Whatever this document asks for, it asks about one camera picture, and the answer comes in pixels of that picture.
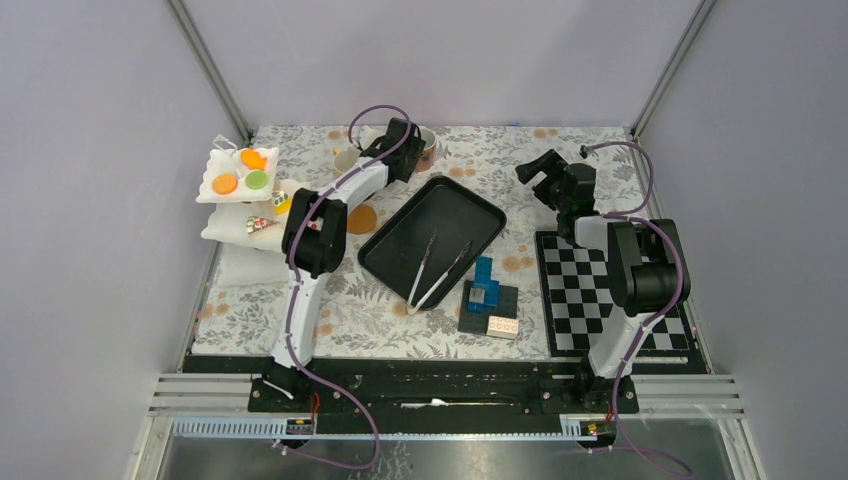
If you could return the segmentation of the pink patterned mug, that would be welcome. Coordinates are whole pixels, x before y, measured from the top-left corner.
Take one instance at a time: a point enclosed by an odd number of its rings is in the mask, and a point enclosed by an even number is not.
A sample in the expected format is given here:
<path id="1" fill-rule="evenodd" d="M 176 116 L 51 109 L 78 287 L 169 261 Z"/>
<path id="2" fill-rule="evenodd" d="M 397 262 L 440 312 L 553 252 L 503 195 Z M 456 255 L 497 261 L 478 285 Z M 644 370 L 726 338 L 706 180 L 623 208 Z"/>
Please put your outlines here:
<path id="1" fill-rule="evenodd" d="M 435 133 L 427 128 L 421 128 L 421 139 L 424 141 L 423 150 L 416 164 L 417 172 L 429 170 L 436 159 L 437 139 Z"/>

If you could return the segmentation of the yellow mug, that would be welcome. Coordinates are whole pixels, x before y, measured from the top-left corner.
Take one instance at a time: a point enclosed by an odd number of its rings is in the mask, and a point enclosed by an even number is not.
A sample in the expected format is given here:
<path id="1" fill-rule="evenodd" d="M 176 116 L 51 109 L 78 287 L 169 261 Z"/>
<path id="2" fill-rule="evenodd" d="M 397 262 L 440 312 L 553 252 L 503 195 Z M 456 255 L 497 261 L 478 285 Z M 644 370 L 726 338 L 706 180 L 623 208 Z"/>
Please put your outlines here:
<path id="1" fill-rule="evenodd" d="M 336 149 L 332 162 L 335 175 L 340 177 L 347 173 L 359 161 L 360 155 L 357 148 Z"/>

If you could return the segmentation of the black serving tray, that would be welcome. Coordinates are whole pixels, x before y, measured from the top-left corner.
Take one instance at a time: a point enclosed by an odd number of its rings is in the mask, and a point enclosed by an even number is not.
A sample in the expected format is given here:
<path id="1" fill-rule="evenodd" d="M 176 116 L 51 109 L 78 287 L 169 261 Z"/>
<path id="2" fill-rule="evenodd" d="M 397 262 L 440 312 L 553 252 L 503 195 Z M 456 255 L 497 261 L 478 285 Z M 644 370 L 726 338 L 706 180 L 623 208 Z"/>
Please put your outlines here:
<path id="1" fill-rule="evenodd" d="M 436 307 L 506 226 L 504 211 L 437 176 L 359 250 L 365 271 L 423 311 Z"/>

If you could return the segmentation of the yellow cake slice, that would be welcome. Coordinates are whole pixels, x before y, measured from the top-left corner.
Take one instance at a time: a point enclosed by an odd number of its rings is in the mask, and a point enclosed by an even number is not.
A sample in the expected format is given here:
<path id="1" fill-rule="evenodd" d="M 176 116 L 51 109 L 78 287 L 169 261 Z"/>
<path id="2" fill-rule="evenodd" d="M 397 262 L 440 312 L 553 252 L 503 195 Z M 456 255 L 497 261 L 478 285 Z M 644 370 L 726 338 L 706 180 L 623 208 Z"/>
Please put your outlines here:
<path id="1" fill-rule="evenodd" d="M 286 215 L 291 209 L 292 197 L 284 190 L 274 190 L 272 192 L 271 203 L 276 216 Z"/>

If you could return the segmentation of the green round cookie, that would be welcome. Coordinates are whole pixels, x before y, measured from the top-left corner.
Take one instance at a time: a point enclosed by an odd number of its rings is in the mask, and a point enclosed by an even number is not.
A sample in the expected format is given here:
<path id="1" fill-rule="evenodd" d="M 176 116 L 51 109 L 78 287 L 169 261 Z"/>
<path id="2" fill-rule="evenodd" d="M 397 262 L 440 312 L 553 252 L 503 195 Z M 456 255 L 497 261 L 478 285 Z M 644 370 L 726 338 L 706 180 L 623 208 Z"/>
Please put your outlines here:
<path id="1" fill-rule="evenodd" d="M 245 186 L 250 190 L 261 190 L 269 185 L 268 174 L 263 170 L 252 170 L 244 178 Z"/>

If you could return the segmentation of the orange fish biscuit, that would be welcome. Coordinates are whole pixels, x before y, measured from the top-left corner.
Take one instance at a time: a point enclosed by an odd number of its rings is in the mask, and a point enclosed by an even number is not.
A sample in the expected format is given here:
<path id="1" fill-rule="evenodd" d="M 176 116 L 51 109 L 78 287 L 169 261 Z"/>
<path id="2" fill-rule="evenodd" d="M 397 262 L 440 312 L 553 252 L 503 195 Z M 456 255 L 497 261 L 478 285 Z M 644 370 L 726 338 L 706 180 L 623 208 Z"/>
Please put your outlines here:
<path id="1" fill-rule="evenodd" d="M 249 170 L 265 170 L 267 158 L 253 149 L 244 149 L 240 153 L 242 164 Z"/>

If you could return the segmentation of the white strawberry cake slice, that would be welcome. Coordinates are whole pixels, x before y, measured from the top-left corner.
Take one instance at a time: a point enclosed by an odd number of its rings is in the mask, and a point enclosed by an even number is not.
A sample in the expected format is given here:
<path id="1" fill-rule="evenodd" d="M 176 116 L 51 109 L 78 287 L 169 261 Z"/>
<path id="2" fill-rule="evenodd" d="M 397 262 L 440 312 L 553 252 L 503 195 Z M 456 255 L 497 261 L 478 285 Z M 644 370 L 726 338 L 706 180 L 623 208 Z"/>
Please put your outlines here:
<path id="1" fill-rule="evenodd" d="M 246 221 L 246 231 L 249 238 L 260 238 L 283 231 L 284 227 L 276 220 L 259 216 L 249 216 Z"/>

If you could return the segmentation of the orange round biscuit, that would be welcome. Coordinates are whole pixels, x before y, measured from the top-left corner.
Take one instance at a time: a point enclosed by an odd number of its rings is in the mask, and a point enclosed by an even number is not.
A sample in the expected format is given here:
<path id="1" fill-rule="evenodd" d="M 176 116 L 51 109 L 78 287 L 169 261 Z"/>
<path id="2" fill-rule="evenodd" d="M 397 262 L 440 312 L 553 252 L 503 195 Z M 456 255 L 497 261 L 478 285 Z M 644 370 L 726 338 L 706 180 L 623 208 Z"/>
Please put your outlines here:
<path id="1" fill-rule="evenodd" d="M 224 173 L 216 176 L 212 182 L 212 189 L 218 195 L 229 195 L 233 193 L 239 186 L 239 177 Z"/>

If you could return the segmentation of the light brown round coaster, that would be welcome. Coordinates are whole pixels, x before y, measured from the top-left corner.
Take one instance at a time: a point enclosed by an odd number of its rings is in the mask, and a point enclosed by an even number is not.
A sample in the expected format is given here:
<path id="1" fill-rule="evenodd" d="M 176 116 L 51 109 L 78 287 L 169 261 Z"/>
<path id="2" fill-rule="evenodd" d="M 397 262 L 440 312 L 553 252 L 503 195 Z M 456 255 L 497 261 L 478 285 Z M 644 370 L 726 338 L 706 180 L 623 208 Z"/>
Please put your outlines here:
<path id="1" fill-rule="evenodd" d="M 347 217 L 347 232 L 363 235 L 371 232 L 377 224 L 378 216 L 374 208 L 367 204 L 355 207 Z"/>

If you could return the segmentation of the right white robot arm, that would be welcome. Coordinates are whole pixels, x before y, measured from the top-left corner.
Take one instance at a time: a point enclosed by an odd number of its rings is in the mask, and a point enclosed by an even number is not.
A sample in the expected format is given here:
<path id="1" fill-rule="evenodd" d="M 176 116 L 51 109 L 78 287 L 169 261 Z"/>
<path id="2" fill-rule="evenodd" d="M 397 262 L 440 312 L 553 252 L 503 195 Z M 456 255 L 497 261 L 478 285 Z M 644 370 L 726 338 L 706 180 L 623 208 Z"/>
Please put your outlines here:
<path id="1" fill-rule="evenodd" d="M 611 324 L 588 351 L 588 375 L 573 386 L 577 405 L 597 412 L 613 398 L 609 380 L 631 372 L 648 333 L 688 298 L 691 280 L 677 225 L 631 212 L 600 213 L 595 208 L 596 169 L 569 164 L 553 149 L 516 166 L 515 173 L 522 184 L 541 177 L 532 190 L 556 213 L 561 238 L 605 256 Z"/>

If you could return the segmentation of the black white checkerboard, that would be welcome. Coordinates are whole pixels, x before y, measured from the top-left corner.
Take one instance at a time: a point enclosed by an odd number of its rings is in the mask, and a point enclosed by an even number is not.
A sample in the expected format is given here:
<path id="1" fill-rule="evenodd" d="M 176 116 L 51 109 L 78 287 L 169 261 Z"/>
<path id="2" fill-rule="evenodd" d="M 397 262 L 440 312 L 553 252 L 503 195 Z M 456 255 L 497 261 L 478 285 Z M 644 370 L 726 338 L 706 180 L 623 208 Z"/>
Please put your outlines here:
<path id="1" fill-rule="evenodd" d="M 579 357 L 613 325 L 605 256 L 574 248 L 553 231 L 537 231 L 534 240 L 550 354 Z M 675 307 L 646 335 L 638 358 L 690 364 L 695 353 L 689 322 Z"/>

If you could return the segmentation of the blue lego block stack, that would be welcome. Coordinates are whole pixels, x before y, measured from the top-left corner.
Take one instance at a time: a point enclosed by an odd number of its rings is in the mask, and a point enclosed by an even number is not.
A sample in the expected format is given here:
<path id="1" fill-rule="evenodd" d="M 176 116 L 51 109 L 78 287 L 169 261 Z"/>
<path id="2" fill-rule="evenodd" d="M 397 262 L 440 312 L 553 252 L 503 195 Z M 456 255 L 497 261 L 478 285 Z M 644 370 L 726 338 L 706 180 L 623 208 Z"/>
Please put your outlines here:
<path id="1" fill-rule="evenodd" d="M 468 291 L 466 309 L 482 313 L 485 308 L 495 308 L 499 302 L 500 285 L 492 278 L 493 259 L 479 256 L 475 262 L 474 278 Z"/>

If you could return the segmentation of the beige lego brick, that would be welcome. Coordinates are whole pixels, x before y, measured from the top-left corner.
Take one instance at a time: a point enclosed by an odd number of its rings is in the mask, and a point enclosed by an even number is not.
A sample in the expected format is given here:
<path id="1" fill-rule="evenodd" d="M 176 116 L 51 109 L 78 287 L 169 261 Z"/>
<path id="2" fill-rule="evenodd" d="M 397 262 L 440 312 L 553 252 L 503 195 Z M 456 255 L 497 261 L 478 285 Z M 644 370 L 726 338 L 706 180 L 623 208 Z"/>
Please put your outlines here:
<path id="1" fill-rule="evenodd" d="M 514 340 L 519 332 L 519 320 L 501 316 L 490 316 L 485 334 L 490 337 Z"/>

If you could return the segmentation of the black lego baseplate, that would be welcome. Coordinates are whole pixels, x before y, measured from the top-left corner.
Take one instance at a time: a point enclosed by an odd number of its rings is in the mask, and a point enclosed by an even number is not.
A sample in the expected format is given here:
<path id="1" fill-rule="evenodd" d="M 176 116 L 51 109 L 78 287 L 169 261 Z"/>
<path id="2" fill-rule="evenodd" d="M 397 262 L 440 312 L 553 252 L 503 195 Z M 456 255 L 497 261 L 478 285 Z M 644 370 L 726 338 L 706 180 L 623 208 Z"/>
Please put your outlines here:
<path id="1" fill-rule="evenodd" d="M 469 294 L 473 282 L 465 280 L 460 302 L 457 330 L 460 333 L 488 335 L 491 317 L 518 319 L 518 292 L 513 286 L 500 286 L 498 304 L 495 307 L 484 306 L 481 312 L 471 312 L 468 309 Z"/>

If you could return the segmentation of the white tiered dessert stand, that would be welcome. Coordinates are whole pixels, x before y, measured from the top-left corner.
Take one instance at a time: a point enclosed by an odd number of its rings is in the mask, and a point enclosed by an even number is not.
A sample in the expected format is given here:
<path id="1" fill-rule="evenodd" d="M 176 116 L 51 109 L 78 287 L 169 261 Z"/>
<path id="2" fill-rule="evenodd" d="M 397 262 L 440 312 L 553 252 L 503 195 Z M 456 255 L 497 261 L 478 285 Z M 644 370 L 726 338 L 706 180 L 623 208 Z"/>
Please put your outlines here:
<path id="1" fill-rule="evenodd" d="M 244 178 L 251 172 L 240 159 L 244 149 L 253 149 L 267 158 L 265 171 L 270 179 L 268 186 L 261 190 L 250 190 L 245 186 Z M 274 148 L 240 148 L 234 142 L 219 134 L 213 140 L 206 163 L 202 182 L 198 189 L 196 202 L 213 204 L 215 210 L 209 216 L 201 237 L 222 244 L 217 281 L 223 286 L 247 286 L 283 282 L 287 278 L 288 267 L 282 253 L 286 222 L 289 213 L 276 216 L 271 203 L 274 190 L 284 190 L 292 197 L 306 185 L 297 180 L 282 179 L 277 176 L 280 152 Z M 238 188 L 229 195 L 218 195 L 212 189 L 213 179 L 224 173 L 239 177 Z M 278 221 L 284 230 L 276 234 L 249 238 L 246 221 L 249 216 L 259 216 Z"/>

